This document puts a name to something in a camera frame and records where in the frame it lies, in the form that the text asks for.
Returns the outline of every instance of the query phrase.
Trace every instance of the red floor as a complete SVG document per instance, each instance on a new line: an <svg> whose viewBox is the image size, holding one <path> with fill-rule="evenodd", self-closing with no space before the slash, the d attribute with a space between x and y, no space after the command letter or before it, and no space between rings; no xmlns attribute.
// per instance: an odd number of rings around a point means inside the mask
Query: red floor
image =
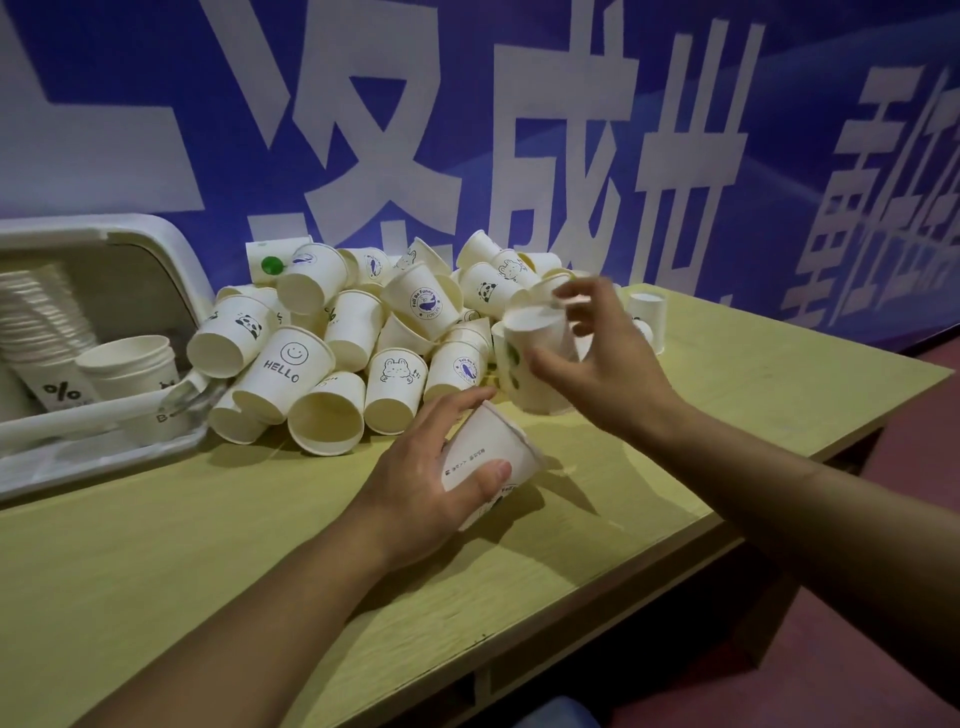
<svg viewBox="0 0 960 728"><path fill-rule="evenodd" d="M922 358L960 370L960 339ZM893 418L863 475L960 512L958 443L960 376L954 376ZM960 712L807 591L760 669L723 676L731 673L729 653L722 646L673 689L617 709L612 728L960 728Z"/></svg>

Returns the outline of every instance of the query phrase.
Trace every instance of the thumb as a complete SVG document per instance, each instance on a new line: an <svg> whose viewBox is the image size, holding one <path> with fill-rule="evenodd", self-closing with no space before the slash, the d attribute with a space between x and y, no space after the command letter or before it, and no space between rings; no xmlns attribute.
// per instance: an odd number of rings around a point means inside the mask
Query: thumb
<svg viewBox="0 0 960 728"><path fill-rule="evenodd" d="M537 379L542 379L565 395L583 375L583 364L568 361L546 349L533 348L527 352L527 365Z"/></svg>
<svg viewBox="0 0 960 728"><path fill-rule="evenodd" d="M460 525L477 508L490 502L510 477L506 460L492 460L477 468L460 485L447 493L454 520Z"/></svg>

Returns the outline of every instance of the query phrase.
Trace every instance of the forearm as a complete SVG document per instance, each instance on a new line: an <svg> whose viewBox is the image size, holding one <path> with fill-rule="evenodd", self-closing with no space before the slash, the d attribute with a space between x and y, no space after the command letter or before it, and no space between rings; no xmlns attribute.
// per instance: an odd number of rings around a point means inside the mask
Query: forearm
<svg viewBox="0 0 960 728"><path fill-rule="evenodd" d="M385 571L343 518L283 558L77 723L261 728L280 723Z"/></svg>
<svg viewBox="0 0 960 728"><path fill-rule="evenodd" d="M639 428L635 446L947 696L960 670L960 518L687 405L656 428Z"/></svg>

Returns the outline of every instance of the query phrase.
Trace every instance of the percent sign print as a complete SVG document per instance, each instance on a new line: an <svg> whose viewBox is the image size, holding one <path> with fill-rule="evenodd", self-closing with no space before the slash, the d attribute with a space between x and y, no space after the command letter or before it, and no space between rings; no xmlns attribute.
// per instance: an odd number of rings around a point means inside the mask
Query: percent sign print
<svg viewBox="0 0 960 728"><path fill-rule="evenodd" d="M70 389L69 382L62 381L60 384L44 384L43 391L49 395L57 395L57 401L78 400L83 395L76 389Z"/></svg>

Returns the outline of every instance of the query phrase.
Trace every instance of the hand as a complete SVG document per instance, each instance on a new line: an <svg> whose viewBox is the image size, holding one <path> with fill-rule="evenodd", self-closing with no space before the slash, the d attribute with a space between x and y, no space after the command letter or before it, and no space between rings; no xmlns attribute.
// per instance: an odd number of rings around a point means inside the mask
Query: hand
<svg viewBox="0 0 960 728"><path fill-rule="evenodd" d="M436 551L467 517L493 499L510 477L510 463L493 460L445 491L440 451L464 412L496 394L473 387L424 405L407 430L384 452L342 518L376 541L389 570Z"/></svg>
<svg viewBox="0 0 960 728"><path fill-rule="evenodd" d="M577 336L593 334L583 362L553 352L528 352L530 371L552 386L600 429L642 448L652 427L683 403L670 386L653 349L607 279L571 280L554 291L560 299L590 296L566 307Z"/></svg>

